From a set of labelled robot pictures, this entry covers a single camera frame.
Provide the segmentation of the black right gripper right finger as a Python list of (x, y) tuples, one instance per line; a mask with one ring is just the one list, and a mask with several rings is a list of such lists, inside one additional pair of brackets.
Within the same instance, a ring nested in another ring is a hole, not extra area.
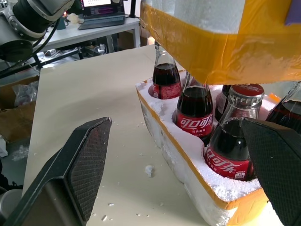
[(295, 130), (244, 118), (255, 174), (284, 226), (301, 226), (301, 135)]

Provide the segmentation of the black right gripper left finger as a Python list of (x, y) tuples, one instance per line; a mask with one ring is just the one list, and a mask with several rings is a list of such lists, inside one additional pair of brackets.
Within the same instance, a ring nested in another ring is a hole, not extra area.
[(103, 177), (112, 121), (84, 123), (42, 167), (4, 226), (86, 226)]

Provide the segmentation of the glass cola bottle red cap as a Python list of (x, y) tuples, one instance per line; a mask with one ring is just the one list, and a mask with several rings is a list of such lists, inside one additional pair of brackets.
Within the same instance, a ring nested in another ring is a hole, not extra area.
[(185, 132), (209, 144), (213, 132), (213, 100), (208, 85), (198, 82), (189, 72), (180, 94), (174, 123)]
[(268, 114), (266, 121), (293, 129), (301, 136), (301, 81)]
[(217, 174), (235, 180), (253, 178), (253, 164), (242, 130), (244, 118), (257, 119), (264, 89), (259, 84), (232, 85), (227, 107), (207, 149), (206, 164)]
[(181, 79), (173, 57), (155, 41), (156, 59), (152, 76), (152, 96), (172, 99), (182, 91)]
[(231, 85), (223, 85), (222, 91), (216, 98), (215, 118), (219, 121), (227, 107)]

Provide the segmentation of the white foam lid yellow tape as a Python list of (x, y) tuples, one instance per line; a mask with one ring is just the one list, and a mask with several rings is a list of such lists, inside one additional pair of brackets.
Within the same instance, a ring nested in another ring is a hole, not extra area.
[(201, 83), (301, 80), (301, 0), (141, 0), (140, 17)]

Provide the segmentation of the brown cardboard box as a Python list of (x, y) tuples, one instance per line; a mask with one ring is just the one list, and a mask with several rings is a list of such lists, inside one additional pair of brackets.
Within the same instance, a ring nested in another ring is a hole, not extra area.
[(0, 135), (8, 143), (31, 136), (35, 101), (15, 106), (16, 94), (13, 87), (29, 85), (39, 80), (39, 76), (26, 78), (0, 86)]

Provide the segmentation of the white foam bottle tray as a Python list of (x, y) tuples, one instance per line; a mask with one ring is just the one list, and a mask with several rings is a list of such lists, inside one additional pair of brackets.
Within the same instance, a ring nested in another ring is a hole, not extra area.
[(152, 79), (136, 84), (147, 129), (204, 221), (209, 226), (283, 226), (257, 179), (233, 180), (209, 168), (203, 142), (173, 123), (177, 98), (154, 98), (151, 86)]

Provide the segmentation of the clear plastic bag in carton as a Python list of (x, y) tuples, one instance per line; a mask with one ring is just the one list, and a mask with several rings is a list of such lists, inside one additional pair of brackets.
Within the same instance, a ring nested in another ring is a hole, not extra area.
[(34, 81), (28, 85), (18, 84), (12, 87), (16, 98), (15, 107), (26, 105), (28, 103), (34, 102), (37, 99), (39, 81)]

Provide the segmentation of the white desk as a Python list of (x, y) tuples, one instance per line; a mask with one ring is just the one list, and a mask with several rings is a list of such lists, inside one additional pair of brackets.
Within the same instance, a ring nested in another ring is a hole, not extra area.
[(87, 30), (79, 30), (78, 28), (78, 24), (69, 24), (65, 29), (55, 31), (50, 41), (41, 50), (47, 51), (49, 49), (62, 48), (101, 37), (106, 37), (107, 41), (111, 41), (111, 35), (125, 31), (133, 32), (135, 48), (141, 46), (140, 19), (138, 18), (126, 18), (124, 24), (117, 26)]

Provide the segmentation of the dark open laptop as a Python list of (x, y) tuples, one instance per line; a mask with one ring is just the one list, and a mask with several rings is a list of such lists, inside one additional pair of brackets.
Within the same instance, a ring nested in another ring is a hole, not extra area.
[(80, 0), (83, 23), (79, 30), (117, 26), (125, 23), (123, 0)]

